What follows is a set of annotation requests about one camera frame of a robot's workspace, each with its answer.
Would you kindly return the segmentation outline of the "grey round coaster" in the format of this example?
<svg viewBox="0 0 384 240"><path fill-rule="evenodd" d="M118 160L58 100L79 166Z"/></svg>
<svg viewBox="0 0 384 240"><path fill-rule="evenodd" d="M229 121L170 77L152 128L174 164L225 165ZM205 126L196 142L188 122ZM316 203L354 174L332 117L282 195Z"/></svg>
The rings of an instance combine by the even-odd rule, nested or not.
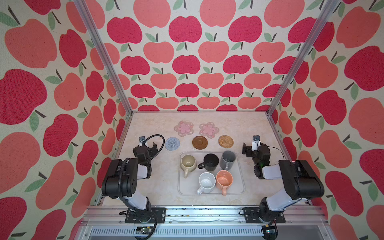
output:
<svg viewBox="0 0 384 240"><path fill-rule="evenodd" d="M165 142L165 147L168 151L175 151L180 147L180 140L176 137L168 138Z"/></svg>

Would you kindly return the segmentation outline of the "woven rattan round coaster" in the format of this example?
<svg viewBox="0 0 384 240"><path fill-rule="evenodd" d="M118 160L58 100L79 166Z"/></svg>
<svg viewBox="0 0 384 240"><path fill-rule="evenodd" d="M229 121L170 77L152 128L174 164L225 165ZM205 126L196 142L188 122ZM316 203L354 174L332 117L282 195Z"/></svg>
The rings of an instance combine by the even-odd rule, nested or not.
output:
<svg viewBox="0 0 384 240"><path fill-rule="evenodd" d="M228 135L222 135L219 137L218 143L221 147L229 149L234 145L234 140Z"/></svg>

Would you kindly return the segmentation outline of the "pink flower coaster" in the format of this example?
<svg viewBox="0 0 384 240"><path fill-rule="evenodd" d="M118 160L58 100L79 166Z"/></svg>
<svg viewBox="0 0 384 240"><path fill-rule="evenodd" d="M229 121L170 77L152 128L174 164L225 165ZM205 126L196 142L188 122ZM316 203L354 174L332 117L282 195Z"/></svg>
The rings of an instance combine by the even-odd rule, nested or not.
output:
<svg viewBox="0 0 384 240"><path fill-rule="evenodd" d="M216 134L220 132L219 128L216 127L215 124L212 122L208 122L206 124L200 124L199 128L200 128L199 134L209 139L215 138Z"/></svg>
<svg viewBox="0 0 384 240"><path fill-rule="evenodd" d="M174 130L178 133L179 137L185 137L186 135L192 135L194 124L186 121L180 121L175 127Z"/></svg>

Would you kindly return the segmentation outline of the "brown wooden round coaster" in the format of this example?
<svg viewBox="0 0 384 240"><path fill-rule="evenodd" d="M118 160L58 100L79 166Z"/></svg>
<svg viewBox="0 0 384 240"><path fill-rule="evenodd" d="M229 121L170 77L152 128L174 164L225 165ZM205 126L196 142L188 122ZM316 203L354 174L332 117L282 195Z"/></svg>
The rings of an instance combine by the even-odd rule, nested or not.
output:
<svg viewBox="0 0 384 240"><path fill-rule="evenodd" d="M208 140L203 136L193 138L192 145L197 150L203 150L208 146Z"/></svg>

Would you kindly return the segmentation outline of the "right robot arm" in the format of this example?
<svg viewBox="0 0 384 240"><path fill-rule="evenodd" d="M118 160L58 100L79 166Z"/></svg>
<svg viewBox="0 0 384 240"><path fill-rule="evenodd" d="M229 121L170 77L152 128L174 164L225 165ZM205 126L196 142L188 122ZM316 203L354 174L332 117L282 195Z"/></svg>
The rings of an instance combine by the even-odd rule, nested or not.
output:
<svg viewBox="0 0 384 240"><path fill-rule="evenodd" d="M279 160L270 164L270 148L260 142L251 146L243 144L242 154L254 162L254 173L260 180L283 181L283 188L270 197L264 197L254 214L262 223L270 223L283 217L287 207L300 200L311 200L324 195L325 188L318 175L306 160Z"/></svg>

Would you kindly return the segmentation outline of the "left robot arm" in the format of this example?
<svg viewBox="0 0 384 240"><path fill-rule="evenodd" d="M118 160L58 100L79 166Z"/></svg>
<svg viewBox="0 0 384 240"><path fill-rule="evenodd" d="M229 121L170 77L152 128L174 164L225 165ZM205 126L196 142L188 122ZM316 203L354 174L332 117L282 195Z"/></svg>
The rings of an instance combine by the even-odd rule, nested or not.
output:
<svg viewBox="0 0 384 240"><path fill-rule="evenodd" d="M133 211L150 212L150 200L139 192L138 180L151 177L151 160L158 152L156 144L151 148L146 144L139 144L133 149L134 158L111 161L102 183L103 196L120 199Z"/></svg>

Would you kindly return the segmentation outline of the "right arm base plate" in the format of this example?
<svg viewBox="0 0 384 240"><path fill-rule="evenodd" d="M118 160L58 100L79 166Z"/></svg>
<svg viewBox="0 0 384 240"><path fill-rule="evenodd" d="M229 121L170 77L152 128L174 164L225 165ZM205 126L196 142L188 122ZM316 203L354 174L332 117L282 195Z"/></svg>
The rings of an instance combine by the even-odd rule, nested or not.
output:
<svg viewBox="0 0 384 240"><path fill-rule="evenodd" d="M247 224L284 224L286 219L283 212L274 212L270 210L255 208L243 208L240 215L245 217Z"/></svg>

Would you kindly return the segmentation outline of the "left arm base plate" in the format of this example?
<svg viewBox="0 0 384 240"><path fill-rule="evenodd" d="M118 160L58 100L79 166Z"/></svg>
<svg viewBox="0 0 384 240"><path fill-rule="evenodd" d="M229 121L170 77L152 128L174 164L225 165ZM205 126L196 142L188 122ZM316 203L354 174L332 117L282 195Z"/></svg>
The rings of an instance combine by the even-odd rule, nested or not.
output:
<svg viewBox="0 0 384 240"><path fill-rule="evenodd" d="M129 209L126 213L126 224L163 224L166 217L166 208L151 208L151 211L134 211Z"/></svg>

